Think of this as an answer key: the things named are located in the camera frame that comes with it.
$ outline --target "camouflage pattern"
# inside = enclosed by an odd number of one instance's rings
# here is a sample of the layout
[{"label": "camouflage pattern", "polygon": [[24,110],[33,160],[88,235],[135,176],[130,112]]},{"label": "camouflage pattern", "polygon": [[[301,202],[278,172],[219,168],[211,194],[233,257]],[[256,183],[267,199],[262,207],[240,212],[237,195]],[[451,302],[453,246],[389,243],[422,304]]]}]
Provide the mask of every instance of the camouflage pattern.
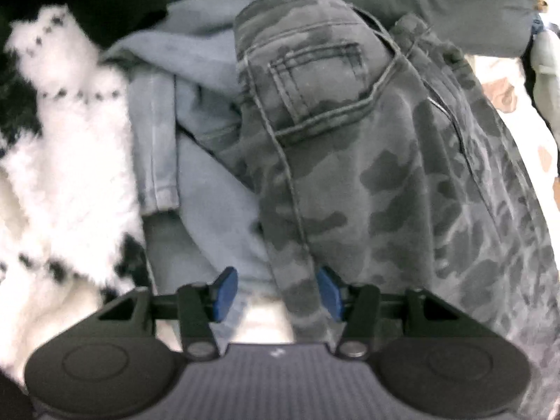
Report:
[{"label": "camouflage pattern", "polygon": [[558,394],[558,272],[513,138],[463,54],[408,15],[258,0],[236,20],[241,144],[300,341],[330,340],[315,272],[424,286],[519,346],[521,413]]}]

